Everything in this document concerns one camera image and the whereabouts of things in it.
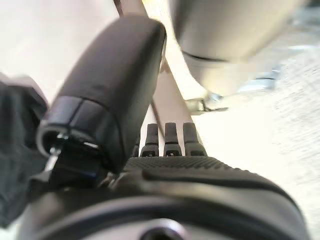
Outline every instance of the black fabric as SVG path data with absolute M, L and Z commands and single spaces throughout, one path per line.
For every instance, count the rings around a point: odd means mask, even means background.
M 47 111 L 32 87 L 0 82 L 0 227 L 7 227 L 25 209 L 29 178 L 47 162 L 35 136 Z

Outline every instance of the robotic hand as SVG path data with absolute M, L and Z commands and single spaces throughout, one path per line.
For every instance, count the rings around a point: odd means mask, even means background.
M 38 148 L 57 160 L 31 180 L 19 240 L 309 239 L 290 196 L 208 157 L 193 123 L 185 156 L 168 123 L 165 156 L 151 124 L 138 157 L 165 42 L 161 23 L 122 17 L 80 58 L 39 127 Z

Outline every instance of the dark cloth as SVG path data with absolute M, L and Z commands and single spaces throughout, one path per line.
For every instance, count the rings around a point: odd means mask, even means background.
M 30 176 L 47 162 L 36 146 L 36 131 L 47 111 L 32 88 L 0 81 L 0 227 L 7 227 L 25 209 Z

